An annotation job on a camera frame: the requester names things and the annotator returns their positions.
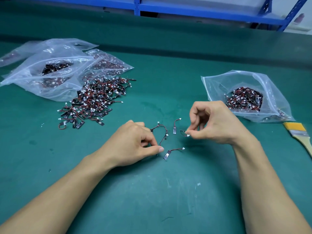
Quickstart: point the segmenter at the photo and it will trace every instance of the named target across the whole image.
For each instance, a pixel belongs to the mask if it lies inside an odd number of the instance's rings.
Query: forearm
[[[233,149],[238,162],[247,234],[312,233],[258,140],[250,134],[237,142]]]
[[[73,170],[2,224],[0,233],[66,233],[92,190],[108,171],[96,173],[92,160],[84,158]]]

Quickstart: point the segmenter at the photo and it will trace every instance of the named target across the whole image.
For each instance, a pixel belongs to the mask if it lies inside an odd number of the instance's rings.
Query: pink object
[[[300,24],[304,17],[305,17],[305,14],[304,14],[304,13],[301,13],[301,14],[294,20],[294,24],[296,24],[296,25]]]

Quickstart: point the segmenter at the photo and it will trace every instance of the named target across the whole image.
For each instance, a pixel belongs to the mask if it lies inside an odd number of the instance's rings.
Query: person's left hand
[[[112,169],[134,164],[163,150],[150,129],[145,127],[144,122],[130,120],[119,127],[111,138],[90,157],[103,169]]]

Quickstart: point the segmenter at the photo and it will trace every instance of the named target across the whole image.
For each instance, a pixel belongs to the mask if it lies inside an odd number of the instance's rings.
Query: plastic bag
[[[123,74],[126,71],[133,69],[132,66],[124,63],[117,57],[99,49],[91,49],[85,53],[97,59],[97,62],[90,68],[90,73],[93,77],[107,76],[106,78],[109,78],[110,76]]]
[[[69,101],[83,85],[81,72],[94,61],[78,47],[52,46],[26,59],[0,86],[15,83],[38,96]]]
[[[80,39],[48,39],[45,41],[29,41],[1,57],[0,67],[26,59],[35,53],[40,53],[41,51],[56,45],[73,45],[82,51],[98,47],[98,45],[88,43]]]
[[[239,87],[249,87],[263,94],[259,111],[230,109],[236,116],[254,122],[294,121],[289,103],[270,78],[265,74],[231,70],[227,73],[201,77],[210,101],[226,102],[224,94],[232,94]]]

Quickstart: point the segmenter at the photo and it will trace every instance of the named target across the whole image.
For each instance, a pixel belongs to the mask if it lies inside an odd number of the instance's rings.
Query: skin
[[[186,133],[191,137],[228,143],[235,151],[247,234],[312,234],[260,142],[223,102],[195,102],[190,119]],[[128,121],[98,151],[86,156],[73,170],[2,224],[0,233],[66,233],[81,206],[109,170],[162,151],[143,122]]]

